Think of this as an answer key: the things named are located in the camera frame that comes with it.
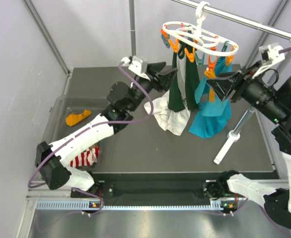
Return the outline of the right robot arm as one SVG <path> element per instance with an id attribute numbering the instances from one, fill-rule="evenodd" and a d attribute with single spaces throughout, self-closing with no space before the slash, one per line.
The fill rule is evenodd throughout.
<path id="1" fill-rule="evenodd" d="M 277 125 L 272 134 L 288 173 L 288 188 L 283 189 L 261 184 L 234 170 L 223 172 L 216 180 L 217 195 L 240 194 L 261 206 L 273 222 L 291 230 L 291 76 L 278 90 L 266 85 L 262 76 L 250 69 L 209 79 L 207 83 L 219 99 L 244 99 Z"/>

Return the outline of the white clip hanger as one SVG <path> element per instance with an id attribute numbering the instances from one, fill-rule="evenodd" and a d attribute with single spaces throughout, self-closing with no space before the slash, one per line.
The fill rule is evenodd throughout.
<path id="1" fill-rule="evenodd" d="M 197 52 L 200 51 L 204 56 L 208 56 L 208 66 L 214 68 L 217 62 L 212 62 L 211 56 L 215 56 L 217 60 L 220 57 L 229 58 L 229 62 L 232 62 L 239 50 L 239 46 L 230 39 L 202 28 L 203 22 L 207 18 L 204 7 L 209 5 L 206 1 L 202 1 L 197 5 L 195 24 L 183 21 L 165 22 L 161 28 L 161 36 L 166 47 L 172 48 L 174 53 L 182 51 L 181 46 L 190 46 L 190 51 L 183 50 L 190 62 L 195 62 Z"/>

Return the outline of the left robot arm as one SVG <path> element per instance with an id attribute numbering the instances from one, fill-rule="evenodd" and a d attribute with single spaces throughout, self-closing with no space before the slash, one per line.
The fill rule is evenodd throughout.
<path id="1" fill-rule="evenodd" d="M 117 134 L 128 124 L 141 122 L 134 120 L 130 112 L 135 111 L 145 98 L 152 105 L 149 93 L 152 90 L 168 91 L 177 74 L 176 68 L 164 71 L 165 62 L 146 64 L 123 59 L 118 66 L 122 73 L 125 73 L 125 66 L 135 76 L 129 78 L 130 85 L 121 81 L 112 85 L 107 96 L 109 104 L 103 111 L 68 136 L 37 145 L 36 172 L 50 190 L 68 186 L 87 196 L 95 196 L 99 191 L 98 183 L 88 171 L 71 167 L 70 162 L 91 145 Z"/>

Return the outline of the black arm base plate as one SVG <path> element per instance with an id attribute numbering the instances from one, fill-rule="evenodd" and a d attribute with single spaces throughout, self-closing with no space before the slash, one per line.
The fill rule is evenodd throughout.
<path id="1" fill-rule="evenodd" d="M 219 198 L 228 196 L 230 191 L 222 187 L 216 182 L 202 182 L 199 180 L 153 180 L 153 181 L 105 181 L 96 182 L 87 191 L 83 189 L 74 188 L 72 196 L 80 196 L 89 194 L 100 195 L 103 199 L 110 199 L 114 197 L 121 197 L 123 195 L 154 195 L 159 194 L 168 195 L 185 195 L 186 193 L 195 197 Z"/>

